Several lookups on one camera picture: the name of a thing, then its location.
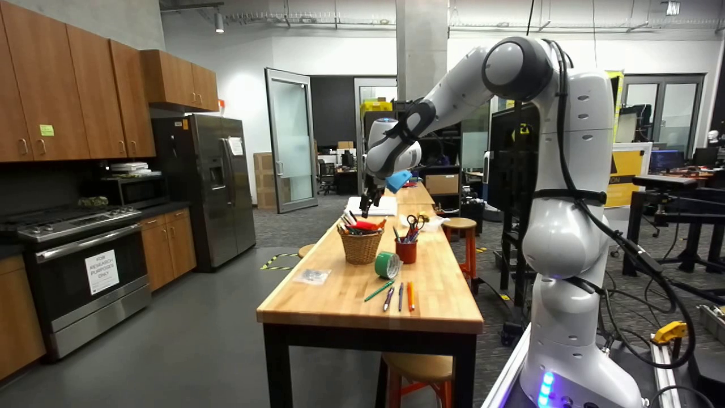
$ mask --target oven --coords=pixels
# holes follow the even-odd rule
[[[150,303],[138,211],[90,211],[49,223],[23,219],[13,230],[27,245],[27,279],[49,361]]]

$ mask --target floor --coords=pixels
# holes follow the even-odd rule
[[[256,211],[258,245],[218,271],[196,271],[154,294],[147,311],[98,337],[62,362],[34,365],[0,386],[2,408],[159,408],[159,406],[236,406],[266,408],[266,354],[256,306],[296,262],[296,247],[313,242],[343,213],[347,197],[324,194],[308,211],[276,216]],[[609,213],[615,227],[625,227],[625,211]],[[666,227],[660,237],[644,227],[644,245],[653,256],[683,250],[684,228]],[[511,349],[501,345],[501,327],[516,307],[497,293],[498,222],[486,222],[479,237],[479,277],[486,279],[477,299],[487,320],[479,337],[477,406],[498,376]],[[620,256],[611,250],[609,285],[644,289],[649,279],[620,277]],[[723,273],[696,270],[671,277],[692,284],[725,285]],[[640,324],[637,302],[615,302],[624,322]],[[296,408],[369,408],[378,372],[378,354],[292,349],[292,383]],[[405,408],[438,406],[430,391],[405,398]]]

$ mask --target stool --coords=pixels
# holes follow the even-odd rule
[[[472,218],[449,218],[445,222],[446,234],[449,230],[462,230],[466,234],[466,261],[460,262],[462,277],[470,280],[470,285],[477,280],[477,227]]]
[[[433,354],[383,354],[388,365],[388,408],[402,408],[404,393],[430,386],[443,408],[453,408],[453,357]]]
[[[316,245],[303,245],[296,250],[296,256],[303,259]]]

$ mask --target wooden table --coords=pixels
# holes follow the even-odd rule
[[[398,216],[426,213],[433,218],[433,200],[423,186],[404,187],[396,194]],[[394,251],[398,218],[388,218],[378,251]],[[296,280],[305,270],[330,270],[322,285]],[[404,265],[396,280],[418,289],[418,307],[383,312],[385,294],[366,302],[380,288],[373,265],[345,261],[343,239],[330,227],[299,265],[256,307],[266,329],[269,406],[292,408],[290,346],[334,346],[373,350],[414,350],[453,356],[456,406],[474,406],[477,335],[483,318],[460,273],[458,261],[443,230],[420,234],[418,262]]]

